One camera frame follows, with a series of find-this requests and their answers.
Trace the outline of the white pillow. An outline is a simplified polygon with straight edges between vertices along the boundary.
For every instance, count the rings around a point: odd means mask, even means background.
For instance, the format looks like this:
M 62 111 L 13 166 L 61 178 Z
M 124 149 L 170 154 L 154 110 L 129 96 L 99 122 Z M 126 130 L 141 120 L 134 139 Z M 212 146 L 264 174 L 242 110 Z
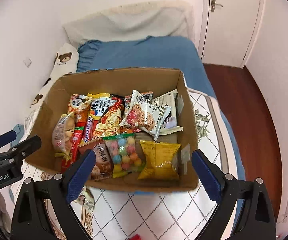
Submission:
M 89 40 L 133 41 L 148 36 L 182 36 L 192 42 L 193 7 L 184 1 L 151 1 L 102 10 L 63 25 L 71 45 Z

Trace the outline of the blue bed sheet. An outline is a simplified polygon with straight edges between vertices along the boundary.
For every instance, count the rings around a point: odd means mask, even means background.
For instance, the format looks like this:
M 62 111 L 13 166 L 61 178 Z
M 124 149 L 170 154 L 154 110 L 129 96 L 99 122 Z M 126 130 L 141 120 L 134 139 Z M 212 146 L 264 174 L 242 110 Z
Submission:
M 177 138 L 196 148 L 193 108 L 186 88 L 215 97 L 215 91 L 194 44 L 181 36 L 148 37 L 138 41 L 90 41 L 79 50 L 78 71 L 51 82 L 49 92 L 33 125 L 31 135 L 41 138 L 41 147 L 27 162 L 44 171 L 59 171 L 51 134 L 72 94 L 107 92 L 127 96 L 134 90 L 160 96 L 177 89 L 183 98 Z

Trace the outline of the red white snack packet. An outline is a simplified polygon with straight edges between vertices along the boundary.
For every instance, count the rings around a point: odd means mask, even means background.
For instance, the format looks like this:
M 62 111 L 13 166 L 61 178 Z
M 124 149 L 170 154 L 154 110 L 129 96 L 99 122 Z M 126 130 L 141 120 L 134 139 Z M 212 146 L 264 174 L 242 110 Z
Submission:
M 142 240 L 140 235 L 136 234 L 133 237 L 131 237 L 129 240 Z

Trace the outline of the cream chocolate biscuit packet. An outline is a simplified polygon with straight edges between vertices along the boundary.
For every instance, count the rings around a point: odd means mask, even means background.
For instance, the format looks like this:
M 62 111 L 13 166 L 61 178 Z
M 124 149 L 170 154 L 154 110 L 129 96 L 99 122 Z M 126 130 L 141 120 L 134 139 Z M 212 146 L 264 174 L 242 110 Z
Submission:
M 170 112 L 160 128 L 160 135 L 169 135 L 175 132 L 183 131 L 183 128 L 177 125 L 177 109 L 175 105 L 177 94 L 178 90 L 174 89 L 152 100 L 152 104 L 154 105 L 170 107 Z

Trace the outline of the yellow snack packet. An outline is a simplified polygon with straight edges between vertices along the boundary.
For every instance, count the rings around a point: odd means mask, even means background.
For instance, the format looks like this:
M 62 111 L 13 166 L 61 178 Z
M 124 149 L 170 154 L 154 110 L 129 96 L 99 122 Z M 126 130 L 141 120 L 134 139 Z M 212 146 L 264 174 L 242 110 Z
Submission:
M 140 145 L 146 164 L 139 180 L 179 180 L 178 151 L 181 144 L 141 140 Z

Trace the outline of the brown snack bar packet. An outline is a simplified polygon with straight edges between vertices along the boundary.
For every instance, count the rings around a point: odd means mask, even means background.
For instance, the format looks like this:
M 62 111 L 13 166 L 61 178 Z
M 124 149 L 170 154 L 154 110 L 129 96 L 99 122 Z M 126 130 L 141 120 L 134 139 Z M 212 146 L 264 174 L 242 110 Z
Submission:
M 93 150 L 96 155 L 95 166 L 91 171 L 89 179 L 97 181 L 111 177 L 113 174 L 113 162 L 104 140 L 102 138 L 95 139 L 78 146 L 80 154 L 84 154 L 86 150 Z

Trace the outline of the white door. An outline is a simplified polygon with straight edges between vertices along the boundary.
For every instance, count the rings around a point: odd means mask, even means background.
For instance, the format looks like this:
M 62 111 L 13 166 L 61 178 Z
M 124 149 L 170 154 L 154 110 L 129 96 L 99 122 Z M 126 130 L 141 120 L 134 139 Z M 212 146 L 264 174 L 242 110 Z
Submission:
M 263 0 L 203 0 L 199 55 L 203 63 L 241 68 L 250 54 Z

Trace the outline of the white patterned tablecloth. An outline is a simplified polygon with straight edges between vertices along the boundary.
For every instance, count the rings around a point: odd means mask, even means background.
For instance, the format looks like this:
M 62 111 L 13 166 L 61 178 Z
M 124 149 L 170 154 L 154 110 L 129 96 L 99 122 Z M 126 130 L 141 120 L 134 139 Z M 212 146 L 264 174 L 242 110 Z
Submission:
M 230 168 L 239 179 L 245 177 L 237 143 L 226 141 L 220 149 L 220 139 L 232 135 L 228 129 L 217 133 L 221 126 L 216 99 L 189 89 L 197 118 L 198 147 L 210 161 L 224 166 L 227 157 Z M 92 194 L 92 210 L 71 203 L 82 226 L 93 239 L 130 239 L 136 234 L 142 239 L 195 239 L 216 208 L 202 184 L 195 190 L 176 193 L 128 193 L 88 188 Z

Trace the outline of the cranberry oat cookie packet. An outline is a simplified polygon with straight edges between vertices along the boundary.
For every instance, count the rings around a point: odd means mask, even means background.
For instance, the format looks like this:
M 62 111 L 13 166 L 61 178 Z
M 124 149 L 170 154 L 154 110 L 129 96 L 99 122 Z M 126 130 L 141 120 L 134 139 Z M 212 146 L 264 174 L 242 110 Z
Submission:
M 171 106 L 157 106 L 147 103 L 143 95 L 133 90 L 129 111 L 120 126 L 137 126 L 154 137 L 157 141 L 160 128 L 171 112 Z

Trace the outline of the blue green milk carton box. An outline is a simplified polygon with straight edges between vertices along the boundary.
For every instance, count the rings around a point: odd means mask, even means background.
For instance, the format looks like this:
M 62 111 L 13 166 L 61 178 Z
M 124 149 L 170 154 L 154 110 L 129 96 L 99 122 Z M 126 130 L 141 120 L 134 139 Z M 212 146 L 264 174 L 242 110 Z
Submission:
M 64 172 L 96 154 L 87 184 L 116 191 L 194 190 L 184 150 L 197 148 L 193 106 L 182 71 L 120 68 L 67 74 L 49 83 L 31 135 L 41 147 L 26 162 Z

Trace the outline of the colourful candy balls bag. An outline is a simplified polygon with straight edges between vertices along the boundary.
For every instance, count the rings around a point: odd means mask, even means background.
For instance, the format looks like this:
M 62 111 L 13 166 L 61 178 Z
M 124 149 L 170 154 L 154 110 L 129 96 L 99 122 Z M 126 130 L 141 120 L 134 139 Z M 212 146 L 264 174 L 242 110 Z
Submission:
M 141 172 L 145 162 L 136 151 L 134 133 L 122 133 L 103 138 L 113 162 L 113 178 Z

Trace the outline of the bear print pillow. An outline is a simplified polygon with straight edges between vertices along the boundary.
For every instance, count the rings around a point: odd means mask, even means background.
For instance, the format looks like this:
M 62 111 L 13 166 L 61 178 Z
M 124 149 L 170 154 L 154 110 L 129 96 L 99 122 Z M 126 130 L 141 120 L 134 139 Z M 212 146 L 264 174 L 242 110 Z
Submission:
M 46 98 L 47 93 L 51 89 L 52 85 L 63 75 L 75 73 L 77 70 L 77 63 L 79 60 L 79 54 L 77 49 L 71 44 L 64 43 L 59 51 L 56 53 L 56 59 L 54 61 L 53 70 L 49 78 L 44 83 L 41 90 L 34 98 L 30 109 L 37 109 Z

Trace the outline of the clear yellow biscuit packet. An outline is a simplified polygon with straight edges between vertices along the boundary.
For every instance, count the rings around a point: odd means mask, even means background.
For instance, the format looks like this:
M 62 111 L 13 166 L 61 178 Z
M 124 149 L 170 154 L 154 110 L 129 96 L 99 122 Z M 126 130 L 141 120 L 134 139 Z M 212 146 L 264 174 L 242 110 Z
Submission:
M 75 131 L 74 113 L 63 114 L 52 132 L 52 145 L 55 153 L 68 155 L 72 146 Z

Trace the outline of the black orange noodle packet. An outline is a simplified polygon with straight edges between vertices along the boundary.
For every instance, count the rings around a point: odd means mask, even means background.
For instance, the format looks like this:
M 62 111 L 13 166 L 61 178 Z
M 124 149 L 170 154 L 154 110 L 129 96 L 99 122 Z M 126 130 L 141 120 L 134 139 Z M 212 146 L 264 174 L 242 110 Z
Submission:
M 88 96 L 92 101 L 80 144 L 120 134 L 120 122 L 124 111 L 123 98 L 109 93 L 88 93 Z

